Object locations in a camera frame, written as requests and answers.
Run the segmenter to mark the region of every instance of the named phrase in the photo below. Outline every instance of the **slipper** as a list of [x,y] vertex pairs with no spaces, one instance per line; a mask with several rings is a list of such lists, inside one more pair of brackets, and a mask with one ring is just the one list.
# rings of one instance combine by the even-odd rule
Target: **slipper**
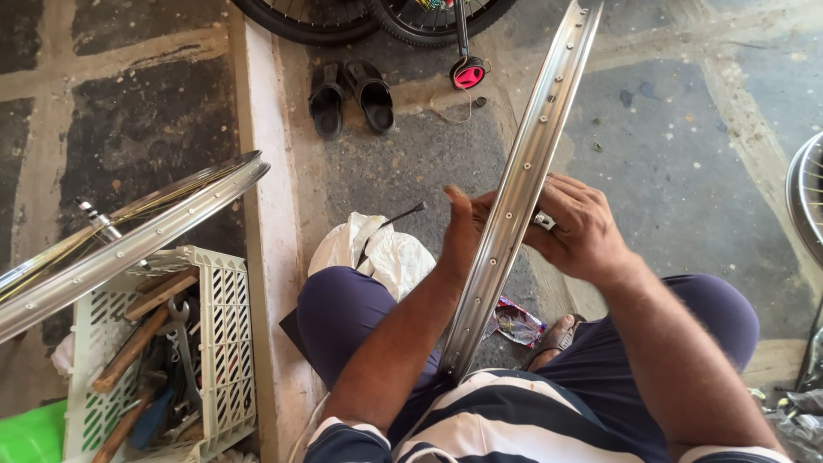
[[314,119],[317,135],[333,140],[343,130],[343,69],[340,63],[317,68],[311,77],[309,115]]
[[552,333],[554,330],[554,327],[552,327],[549,333],[546,334],[546,337],[540,341],[540,344],[537,346],[537,350],[535,350],[532,358],[529,359],[528,363],[523,366],[523,370],[528,370],[528,367],[532,364],[532,362],[534,362],[534,359],[541,353],[544,353],[552,348],[556,348],[563,352],[571,345],[571,342],[574,341],[574,332],[577,331],[577,327],[580,325],[580,322],[586,321],[586,319],[580,314],[571,315],[574,317],[574,324],[571,328],[564,333]]
[[355,91],[355,100],[365,113],[365,120],[378,134],[394,130],[392,95],[380,71],[366,61],[347,61],[343,75]]

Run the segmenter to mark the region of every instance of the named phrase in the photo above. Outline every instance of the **training wheel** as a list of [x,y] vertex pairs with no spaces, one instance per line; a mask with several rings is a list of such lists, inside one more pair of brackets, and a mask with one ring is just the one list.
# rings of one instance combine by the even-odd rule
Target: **training wheel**
[[457,90],[464,88],[472,88],[486,76],[486,68],[483,67],[483,60],[477,56],[469,56],[468,58],[460,58],[452,70],[449,71],[449,77],[452,80],[452,87]]

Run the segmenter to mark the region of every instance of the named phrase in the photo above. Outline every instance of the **striped shirt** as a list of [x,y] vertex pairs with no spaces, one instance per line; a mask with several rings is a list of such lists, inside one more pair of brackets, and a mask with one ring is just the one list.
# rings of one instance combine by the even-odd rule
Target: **striped shirt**
[[[394,449],[374,426],[323,421],[305,463],[642,463],[577,395],[538,375],[488,369],[440,396]],[[791,463],[762,447],[702,446],[679,463]]]

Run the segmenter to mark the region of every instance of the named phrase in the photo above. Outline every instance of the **man's right hand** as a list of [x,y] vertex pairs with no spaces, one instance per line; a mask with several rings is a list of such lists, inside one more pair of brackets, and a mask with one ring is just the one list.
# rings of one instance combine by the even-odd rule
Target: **man's right hand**
[[[472,201],[475,225],[482,229],[495,192]],[[529,224],[523,243],[539,251],[559,271],[598,288],[619,283],[642,259],[631,252],[617,230],[606,195],[566,175],[551,173],[537,207],[554,219],[551,230]]]

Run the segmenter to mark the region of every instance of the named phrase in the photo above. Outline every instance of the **wooden handle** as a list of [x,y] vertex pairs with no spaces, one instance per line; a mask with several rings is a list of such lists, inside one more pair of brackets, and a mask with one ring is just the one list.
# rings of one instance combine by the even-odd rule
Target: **wooden handle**
[[114,454],[117,453],[117,449],[119,449],[120,445],[123,444],[123,441],[126,440],[126,436],[128,436],[128,434],[132,431],[132,428],[134,428],[134,424],[137,419],[140,418],[143,411],[145,411],[151,404],[151,399],[154,398],[154,393],[155,392],[153,390],[149,389],[144,389],[140,393],[137,397],[140,399],[140,404],[138,404],[137,407],[130,409],[125,415],[123,415],[120,422],[114,427],[114,431],[111,432],[109,438],[103,442],[103,446],[97,451],[95,458],[91,461],[91,463],[109,463],[109,461],[111,461]]
[[158,307],[157,312],[128,340],[128,344],[123,346],[117,357],[103,370],[95,382],[91,383],[91,389],[100,393],[111,392],[117,381],[120,381],[128,367],[134,363],[137,355],[140,355],[140,352],[146,348],[151,338],[157,334],[157,330],[163,326],[165,319],[168,317],[169,309],[165,305]]
[[148,313],[151,309],[161,303],[168,301],[178,292],[195,284],[200,278],[200,268],[192,265],[188,269],[176,274],[174,277],[164,281],[157,288],[138,297],[126,309],[125,317],[129,320],[139,320],[140,317]]

